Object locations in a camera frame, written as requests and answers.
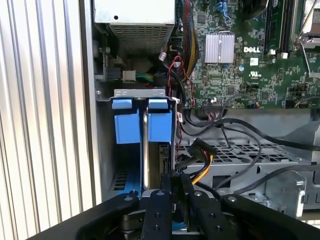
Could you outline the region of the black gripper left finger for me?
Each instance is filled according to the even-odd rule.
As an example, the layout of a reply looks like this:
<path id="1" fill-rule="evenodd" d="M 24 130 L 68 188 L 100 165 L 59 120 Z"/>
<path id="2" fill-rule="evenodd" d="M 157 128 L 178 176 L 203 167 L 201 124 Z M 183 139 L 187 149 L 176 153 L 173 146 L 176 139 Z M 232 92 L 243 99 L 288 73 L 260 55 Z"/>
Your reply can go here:
<path id="1" fill-rule="evenodd" d="M 122 193 L 34 236 L 33 240 L 106 240 L 115 231 L 142 229 L 142 240 L 172 237 L 171 175 L 145 197 Z"/>

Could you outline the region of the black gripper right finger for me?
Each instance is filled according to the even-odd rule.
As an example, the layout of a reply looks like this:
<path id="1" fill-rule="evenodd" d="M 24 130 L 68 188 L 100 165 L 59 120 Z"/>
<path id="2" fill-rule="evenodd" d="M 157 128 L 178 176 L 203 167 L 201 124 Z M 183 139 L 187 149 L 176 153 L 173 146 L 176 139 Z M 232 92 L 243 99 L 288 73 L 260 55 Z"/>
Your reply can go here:
<path id="1" fill-rule="evenodd" d="M 242 196 L 210 198 L 188 175 L 172 176 L 172 196 L 184 208 L 188 233 L 174 240 L 318 240 L 320 230 Z"/>

